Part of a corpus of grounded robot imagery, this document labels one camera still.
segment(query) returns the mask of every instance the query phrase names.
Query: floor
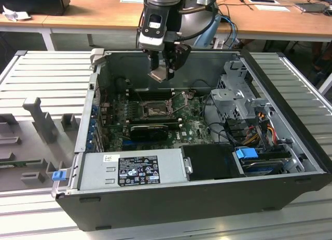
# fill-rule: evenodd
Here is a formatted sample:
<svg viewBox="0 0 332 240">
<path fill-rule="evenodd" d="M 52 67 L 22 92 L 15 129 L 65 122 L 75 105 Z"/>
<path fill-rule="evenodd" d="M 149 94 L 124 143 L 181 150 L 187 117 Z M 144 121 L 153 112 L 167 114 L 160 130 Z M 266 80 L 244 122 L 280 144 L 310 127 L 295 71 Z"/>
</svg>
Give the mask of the floor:
<svg viewBox="0 0 332 240">
<path fill-rule="evenodd" d="M 135 47 L 135 37 L 93 35 L 95 47 L 105 49 L 129 49 Z M 55 34 L 55 42 L 58 50 L 91 50 L 88 38 L 84 34 Z M 301 71 L 309 80 L 313 79 L 310 75 L 312 68 L 311 44 L 301 42 L 295 46 L 295 52 L 289 52 L 289 48 L 294 42 L 290 42 L 284 51 L 289 60 Z M 264 47 L 265 41 L 256 40 L 246 46 L 249 51 L 260 52 Z M 270 49 L 271 52 L 281 51 L 287 42 L 275 42 Z M 0 73 L 13 57 L 17 50 L 46 50 L 43 38 L 37 33 L 20 32 L 0 32 Z"/>
</svg>

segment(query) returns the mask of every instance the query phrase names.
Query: table leg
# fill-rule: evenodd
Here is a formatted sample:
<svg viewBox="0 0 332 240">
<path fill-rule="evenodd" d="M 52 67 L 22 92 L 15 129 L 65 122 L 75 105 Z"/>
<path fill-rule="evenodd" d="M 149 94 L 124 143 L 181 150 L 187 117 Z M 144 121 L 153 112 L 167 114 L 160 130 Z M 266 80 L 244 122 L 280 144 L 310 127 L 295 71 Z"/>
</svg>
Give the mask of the table leg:
<svg viewBox="0 0 332 240">
<path fill-rule="evenodd" d="M 319 88 L 319 92 L 322 94 L 322 95 L 325 95 L 328 90 L 331 88 L 332 86 L 332 73 L 331 75 L 326 79 L 326 81 L 321 85 L 321 87 Z"/>
<path fill-rule="evenodd" d="M 93 47 L 94 43 L 93 43 L 93 38 L 91 34 L 88 34 L 88 42 L 89 42 L 89 46 Z"/>
<path fill-rule="evenodd" d="M 41 35 L 43 36 L 48 51 L 57 50 L 57 47 L 54 43 L 53 34 L 50 31 L 42 31 Z"/>
</svg>

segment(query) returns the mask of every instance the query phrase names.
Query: sticker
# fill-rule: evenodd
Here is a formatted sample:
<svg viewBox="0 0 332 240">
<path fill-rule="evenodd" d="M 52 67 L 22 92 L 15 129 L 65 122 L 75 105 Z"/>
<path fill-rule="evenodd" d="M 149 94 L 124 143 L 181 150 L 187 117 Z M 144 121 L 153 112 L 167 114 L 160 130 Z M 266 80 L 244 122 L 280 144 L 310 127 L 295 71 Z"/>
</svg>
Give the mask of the sticker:
<svg viewBox="0 0 332 240">
<path fill-rule="evenodd" d="M 104 162 L 118 162 L 120 154 L 105 154 Z"/>
<path fill-rule="evenodd" d="M 118 157 L 117 160 L 119 161 L 119 186 L 160 183 L 157 156 Z"/>
<path fill-rule="evenodd" d="M 0 169 L 5 169 L 5 168 L 14 168 L 14 165 L 1 165 Z"/>
</svg>

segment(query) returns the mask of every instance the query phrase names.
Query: computer case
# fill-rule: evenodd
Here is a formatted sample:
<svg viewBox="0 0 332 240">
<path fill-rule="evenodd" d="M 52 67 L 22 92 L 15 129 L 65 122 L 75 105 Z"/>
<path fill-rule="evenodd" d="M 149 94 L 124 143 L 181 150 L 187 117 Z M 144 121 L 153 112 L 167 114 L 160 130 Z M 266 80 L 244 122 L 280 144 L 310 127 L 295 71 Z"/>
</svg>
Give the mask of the computer case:
<svg viewBox="0 0 332 240">
<path fill-rule="evenodd" d="M 63 15 L 71 0 L 0 0 L 0 7 L 31 14 Z"/>
</svg>

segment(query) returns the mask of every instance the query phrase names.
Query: paper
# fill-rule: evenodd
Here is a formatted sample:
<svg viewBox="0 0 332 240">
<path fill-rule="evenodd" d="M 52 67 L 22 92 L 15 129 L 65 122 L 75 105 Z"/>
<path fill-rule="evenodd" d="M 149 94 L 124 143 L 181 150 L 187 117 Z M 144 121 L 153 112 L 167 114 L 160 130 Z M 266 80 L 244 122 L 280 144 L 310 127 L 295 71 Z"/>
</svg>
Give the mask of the paper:
<svg viewBox="0 0 332 240">
<path fill-rule="evenodd" d="M 142 4 L 142 3 L 144 3 L 144 0 L 120 0 L 120 3 L 136 3 L 136 4 Z"/>
<path fill-rule="evenodd" d="M 3 6 L 4 12 L 2 13 L 8 20 L 16 22 L 17 20 L 30 19 L 31 17 L 25 11 L 12 11 Z"/>
<path fill-rule="evenodd" d="M 255 5 L 259 10 L 272 10 L 272 11 L 290 11 L 284 6 L 275 5 Z"/>
</svg>

